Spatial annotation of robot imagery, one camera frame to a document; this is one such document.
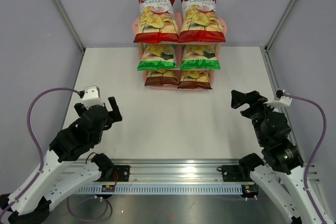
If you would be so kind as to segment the brown Chuba chips bag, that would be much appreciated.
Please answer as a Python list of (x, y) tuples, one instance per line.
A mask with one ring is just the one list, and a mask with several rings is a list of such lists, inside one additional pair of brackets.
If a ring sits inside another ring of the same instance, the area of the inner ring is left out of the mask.
[(173, 70), (150, 70), (145, 86), (177, 86), (178, 80)]
[(205, 89), (211, 90), (207, 71), (183, 70), (181, 72), (178, 89)]

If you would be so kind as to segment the green Chuba chips bag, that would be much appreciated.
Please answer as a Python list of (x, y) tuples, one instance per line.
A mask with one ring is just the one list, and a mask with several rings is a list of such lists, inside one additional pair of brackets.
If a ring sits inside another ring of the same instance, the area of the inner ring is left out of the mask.
[(165, 73), (177, 68), (175, 45), (146, 44), (137, 71), (156, 71)]
[(214, 45), (183, 45), (181, 70), (220, 70)]

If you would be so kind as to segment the red Chuba chips bag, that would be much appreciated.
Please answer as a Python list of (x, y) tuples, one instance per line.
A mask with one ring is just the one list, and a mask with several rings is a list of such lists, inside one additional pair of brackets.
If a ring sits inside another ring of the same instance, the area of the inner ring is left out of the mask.
[(175, 20), (175, 0), (138, 0), (140, 18), (134, 42), (177, 43), (179, 29)]
[(216, 11), (217, 0), (181, 0), (182, 26), (179, 43), (225, 42), (224, 29)]

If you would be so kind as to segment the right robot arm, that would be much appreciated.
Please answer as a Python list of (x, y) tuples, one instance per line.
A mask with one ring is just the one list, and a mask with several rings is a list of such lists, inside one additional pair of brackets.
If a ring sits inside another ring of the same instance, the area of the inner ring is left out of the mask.
[(324, 140), (327, 120), (316, 102), (277, 90), (268, 100), (258, 91), (231, 91), (231, 107), (244, 104), (240, 113), (251, 120), (262, 156), (251, 153), (239, 160), (238, 173), (244, 180), (256, 183), (275, 204), (287, 223), (335, 223), (311, 188), (308, 172), (312, 159), (304, 163), (298, 148), (289, 140), (291, 127), (279, 108), (289, 107), (293, 99), (306, 101), (320, 111), (323, 129), (318, 144)]

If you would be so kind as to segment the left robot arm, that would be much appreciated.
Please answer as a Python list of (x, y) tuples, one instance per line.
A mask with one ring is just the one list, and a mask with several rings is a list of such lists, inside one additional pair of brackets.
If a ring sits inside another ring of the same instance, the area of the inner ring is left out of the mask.
[(99, 153), (80, 171), (56, 182), (59, 174), (100, 143), (104, 131), (122, 121), (115, 97), (109, 97), (108, 101), (111, 111), (100, 100), (88, 108), (83, 103), (75, 104), (79, 117), (56, 135), (35, 174), (16, 191), (1, 195), (2, 212), (11, 212), (9, 223), (43, 223), (50, 212), (77, 189), (114, 176), (114, 163), (107, 155)]

